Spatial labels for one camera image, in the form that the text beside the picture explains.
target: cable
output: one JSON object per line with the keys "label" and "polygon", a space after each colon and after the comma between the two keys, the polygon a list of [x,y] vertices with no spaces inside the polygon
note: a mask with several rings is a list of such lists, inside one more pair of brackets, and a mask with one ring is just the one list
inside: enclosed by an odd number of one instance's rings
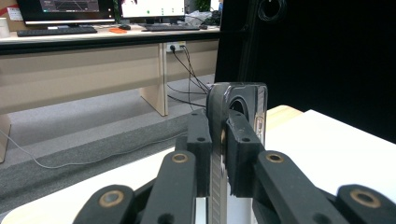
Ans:
{"label": "cable", "polygon": [[172,100],[179,101],[179,102],[184,103],[184,104],[196,105],[196,106],[200,106],[200,107],[206,107],[205,105],[198,105],[198,104],[195,104],[195,103],[192,103],[192,102],[187,102],[187,101],[184,101],[184,100],[177,99],[176,97],[173,97],[171,95],[168,95],[168,97],[171,98]]}
{"label": "cable", "polygon": [[58,166],[47,166],[47,165],[43,165],[42,163],[40,163],[39,161],[37,161],[37,159],[35,158],[35,156],[34,156],[32,153],[30,153],[30,152],[26,151],[25,149],[23,149],[22,147],[20,147],[12,138],[10,138],[7,134],[3,133],[3,131],[0,130],[0,133],[3,134],[3,135],[4,135],[9,141],[11,141],[13,144],[15,144],[15,146],[17,146],[18,149],[20,149],[20,150],[22,150],[24,153],[28,154],[28,155],[30,156],[30,158],[32,158],[32,160],[35,161],[35,163],[36,163],[37,165],[41,166],[42,168],[51,169],[51,170],[52,170],[52,169],[64,168],[64,167],[66,167],[66,166],[88,165],[88,164],[97,163],[97,162],[99,162],[99,161],[104,161],[104,160],[106,160],[106,159],[108,159],[108,158],[110,158],[110,157],[113,157],[113,156],[119,156],[119,155],[128,154],[128,153],[131,153],[131,152],[133,152],[133,151],[136,151],[136,150],[138,150],[138,149],[140,149],[140,148],[142,148],[142,147],[147,147],[147,146],[150,146],[150,145],[154,145],[154,144],[158,144],[158,143],[161,143],[161,142],[165,142],[165,141],[168,141],[168,140],[177,138],[177,137],[181,136],[182,134],[185,134],[185,133],[178,133],[178,134],[176,134],[176,135],[174,135],[174,136],[172,136],[172,137],[165,138],[165,139],[163,139],[163,140],[159,140],[159,141],[155,141],[155,142],[150,142],[150,143],[147,143],[147,144],[145,144],[145,145],[143,145],[143,146],[140,146],[140,147],[137,147],[137,148],[134,148],[134,149],[131,149],[131,150],[127,150],[127,151],[124,151],[124,152],[117,152],[117,153],[110,154],[110,155],[108,155],[108,156],[106,156],[106,157],[103,157],[102,159],[99,159],[99,160],[96,160],[96,161],[69,162],[69,163],[65,163],[65,164],[62,164],[62,165],[58,165]]}
{"label": "cable", "polygon": [[206,84],[203,83],[203,82],[195,75],[194,70],[192,69],[192,65],[191,65],[191,61],[190,61],[190,53],[189,53],[189,50],[188,50],[187,47],[184,46],[184,45],[181,45],[181,47],[184,49],[184,53],[186,54],[187,61],[189,62],[189,67],[190,67],[190,69],[191,69],[192,75],[195,77],[195,79],[197,80],[198,83],[202,84],[202,85],[206,88],[206,90],[209,91],[209,88],[206,86]]}
{"label": "cable", "polygon": [[200,88],[204,93],[207,93],[205,89],[203,89],[203,87],[197,83],[195,83],[193,80],[191,80],[191,76],[195,77],[195,75],[191,72],[191,70],[189,68],[187,68],[187,66],[177,57],[177,55],[174,53],[176,59],[184,66],[184,68],[189,72],[190,74],[190,81],[197,86],[198,88]]}
{"label": "cable", "polygon": [[169,86],[169,84],[166,84],[168,87],[169,87],[169,89],[171,89],[172,91],[177,91],[177,92],[179,92],[179,93],[189,93],[189,94],[202,94],[202,95],[206,95],[206,93],[203,93],[203,92],[194,92],[194,91],[178,91],[178,90],[175,90],[175,89],[173,89],[171,86]]}
{"label": "cable", "polygon": [[189,72],[189,91],[188,91],[188,97],[189,97],[189,105],[190,105],[190,108],[191,108],[191,111],[193,111],[194,109],[192,108],[192,105],[191,105],[191,98],[190,98],[190,84],[191,84],[191,70],[190,69],[188,69],[187,67],[186,67],[186,65],[184,65],[184,63],[176,56],[176,53],[175,53],[175,51],[176,51],[176,49],[175,49],[175,46],[171,46],[170,47],[170,49],[172,50],[172,52],[173,52],[173,54],[175,55],[175,58],[177,58],[177,60],[181,63],[181,64],[183,64],[183,66],[187,69],[187,71]]}

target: computer monitor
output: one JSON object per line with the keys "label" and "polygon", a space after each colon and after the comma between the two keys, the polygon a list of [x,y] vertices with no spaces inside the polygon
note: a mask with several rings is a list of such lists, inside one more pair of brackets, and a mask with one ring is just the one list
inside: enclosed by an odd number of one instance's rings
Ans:
{"label": "computer monitor", "polygon": [[26,26],[115,22],[113,0],[17,0]]}
{"label": "computer monitor", "polygon": [[184,0],[119,0],[120,16],[124,19],[184,17]]}

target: black cable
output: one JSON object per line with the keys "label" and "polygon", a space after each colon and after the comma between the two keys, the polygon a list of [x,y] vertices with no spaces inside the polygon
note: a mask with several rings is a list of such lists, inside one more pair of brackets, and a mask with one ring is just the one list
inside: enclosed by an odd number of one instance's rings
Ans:
{"label": "black cable", "polygon": [[187,47],[184,46],[184,45],[181,45],[181,47],[184,49],[184,53],[186,54],[187,61],[189,62],[189,68],[191,69],[192,76],[195,77],[195,79],[197,80],[197,82],[200,83],[200,84],[202,84],[202,85],[206,88],[207,91],[209,91],[209,88],[206,86],[206,84],[203,83],[203,82],[195,75],[195,72],[194,72],[194,70],[192,69],[192,65],[191,65],[191,61],[190,61],[190,53],[189,53],[189,50],[188,50]]}
{"label": "black cable", "polygon": [[191,79],[191,76],[195,77],[195,74],[193,74],[193,73],[191,72],[191,70],[190,70],[189,68],[187,68],[187,66],[177,57],[177,55],[176,55],[175,53],[174,53],[174,55],[175,55],[176,59],[177,59],[177,60],[184,66],[184,68],[189,72],[189,74],[190,74],[190,77],[189,77],[190,81],[191,81],[195,86],[197,86],[198,88],[200,88],[204,93],[207,93],[206,90],[205,90],[201,85],[195,83],[195,82]]}
{"label": "black cable", "polygon": [[189,103],[190,103],[190,108],[191,108],[191,111],[193,111],[194,109],[192,108],[192,105],[191,105],[191,98],[190,98],[190,84],[191,84],[191,70],[190,69],[187,69],[187,67],[186,67],[186,65],[184,65],[184,63],[176,56],[176,53],[175,53],[175,51],[176,51],[176,49],[175,49],[175,46],[171,46],[171,50],[172,50],[172,52],[174,53],[174,55],[175,55],[175,58],[177,58],[177,60],[181,63],[181,64],[183,64],[183,66],[186,68],[186,70],[189,72],[189,91],[188,91],[188,96],[189,96]]}
{"label": "black cable", "polygon": [[177,99],[176,97],[173,97],[171,95],[168,95],[168,97],[171,98],[172,100],[175,100],[175,101],[178,101],[178,102],[181,102],[181,103],[184,103],[184,104],[196,105],[196,106],[200,106],[200,107],[206,107],[205,105],[198,105],[198,104],[195,104],[195,103],[192,103],[192,102],[187,102],[187,101],[184,101],[184,100]]}
{"label": "black cable", "polygon": [[171,86],[169,86],[169,84],[166,84],[168,87],[169,87],[169,89],[171,89],[172,91],[177,91],[177,92],[179,92],[179,93],[190,93],[190,94],[201,94],[201,95],[206,95],[206,93],[203,93],[203,92],[194,92],[194,91],[178,91],[178,90],[175,90],[174,88],[172,88]]}

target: black backdrop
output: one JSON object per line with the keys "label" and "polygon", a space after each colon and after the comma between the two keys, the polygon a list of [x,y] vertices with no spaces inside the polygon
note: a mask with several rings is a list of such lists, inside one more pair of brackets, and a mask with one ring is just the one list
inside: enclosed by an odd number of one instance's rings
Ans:
{"label": "black backdrop", "polygon": [[269,108],[314,109],[396,143],[396,3],[286,1],[275,24],[258,18],[260,1],[224,3],[221,31],[248,29],[220,39],[216,81],[264,82]]}

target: white cable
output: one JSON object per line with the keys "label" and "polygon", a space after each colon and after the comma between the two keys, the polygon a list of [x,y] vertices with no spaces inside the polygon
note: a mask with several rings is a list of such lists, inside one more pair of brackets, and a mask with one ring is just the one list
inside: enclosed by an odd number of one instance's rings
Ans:
{"label": "white cable", "polygon": [[110,157],[119,156],[119,155],[123,155],[123,154],[128,154],[128,153],[131,153],[131,152],[133,152],[133,151],[136,151],[136,150],[138,150],[138,149],[140,149],[140,148],[142,148],[142,147],[146,147],[146,146],[149,146],[149,145],[153,145],[153,144],[165,142],[165,141],[174,139],[174,138],[176,138],[176,137],[179,137],[179,136],[181,136],[182,134],[185,134],[185,133],[178,133],[178,134],[176,134],[176,135],[174,135],[174,136],[172,136],[172,137],[165,138],[165,139],[163,139],[163,140],[159,140],[159,141],[155,141],[155,142],[150,142],[150,143],[147,143],[147,144],[145,144],[145,145],[143,145],[143,146],[140,146],[140,147],[137,147],[137,148],[128,150],[128,151],[117,152],[117,153],[114,153],[114,154],[110,154],[110,155],[108,155],[108,156],[106,156],[106,157],[103,157],[102,159],[99,159],[99,160],[96,160],[96,161],[69,162],[69,163],[66,163],[66,164],[58,165],[58,166],[47,166],[47,165],[43,165],[42,163],[40,163],[39,161],[37,161],[37,159],[35,158],[35,156],[34,156],[32,153],[30,153],[30,152],[26,151],[25,149],[23,149],[22,147],[20,147],[12,138],[10,138],[7,134],[3,133],[3,131],[0,130],[0,133],[1,133],[2,135],[4,135],[4,136],[5,136],[9,141],[11,141],[13,144],[15,144],[15,146],[16,146],[17,148],[19,148],[20,150],[22,150],[24,153],[28,154],[28,155],[30,156],[30,158],[32,158],[32,160],[35,161],[35,163],[36,163],[37,165],[39,165],[39,166],[41,166],[41,167],[43,167],[43,168],[46,168],[46,169],[59,169],[59,168],[63,168],[63,167],[66,167],[66,166],[72,166],[72,165],[88,165],[88,164],[96,163],[96,162],[99,162],[99,161],[104,161],[104,160],[106,160],[106,159],[108,159],[108,158],[110,158]]}

